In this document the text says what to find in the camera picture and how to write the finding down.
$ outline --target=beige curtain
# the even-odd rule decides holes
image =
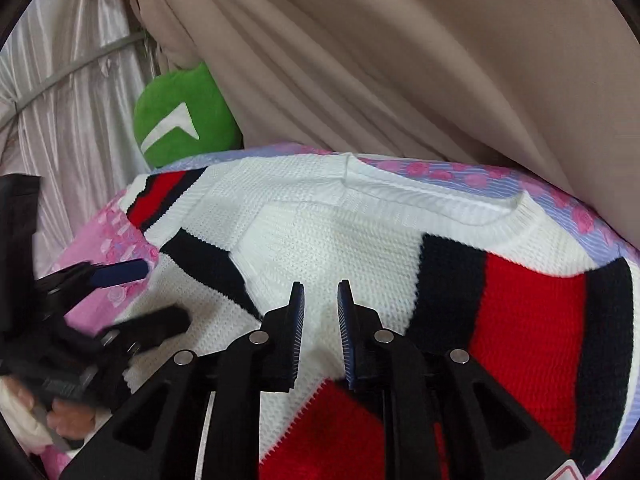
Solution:
[[[640,47],[611,0],[131,0],[247,146],[529,168],[640,245]]]

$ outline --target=red knit panel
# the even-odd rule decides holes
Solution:
[[[449,480],[449,462],[447,462],[447,443],[442,431],[442,424],[435,422],[433,425],[433,435],[438,446],[438,457],[440,459],[440,475],[442,480]]]
[[[383,480],[382,423],[332,381],[260,464],[260,480]]]
[[[471,355],[569,452],[585,277],[545,276],[488,254],[485,279]]]
[[[137,228],[149,218],[157,209],[165,196],[180,182],[185,171],[161,173],[154,180],[151,189],[144,195],[139,195],[131,211],[127,214],[129,221]]]

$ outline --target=metal screw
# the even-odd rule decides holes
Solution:
[[[191,361],[193,361],[193,354],[188,350],[180,350],[174,355],[174,363],[178,366],[188,365]]]
[[[109,330],[101,339],[102,346],[107,346],[111,341],[117,338],[120,330]]]
[[[378,330],[373,335],[373,339],[379,343],[391,343],[394,340],[394,334],[390,330]]]
[[[249,336],[249,341],[251,341],[254,345],[262,345],[265,344],[269,340],[269,334],[267,334],[264,330],[256,330],[255,332],[251,332]]]
[[[127,350],[127,354],[131,354],[132,356],[134,356],[139,351],[140,351],[140,343],[136,341],[135,343],[133,343],[133,345],[129,347],[129,350]]]
[[[80,376],[80,385],[83,388],[86,388],[87,384],[91,382],[91,380],[97,373],[98,367],[96,365],[89,366],[84,372],[82,372],[82,375]]]
[[[469,354],[464,351],[462,348],[456,348],[449,353],[449,357],[451,360],[458,364],[465,364],[469,362]]]

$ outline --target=green plush toy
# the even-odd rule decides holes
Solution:
[[[241,147],[242,135],[207,65],[155,78],[133,117],[146,161],[160,168],[185,156]]]

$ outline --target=white satin curtain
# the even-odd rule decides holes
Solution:
[[[0,52],[0,123],[46,78],[132,33],[124,0],[33,0]],[[142,42],[63,78],[0,131],[0,174],[43,177],[38,275],[115,193],[148,171],[134,105],[152,79]]]

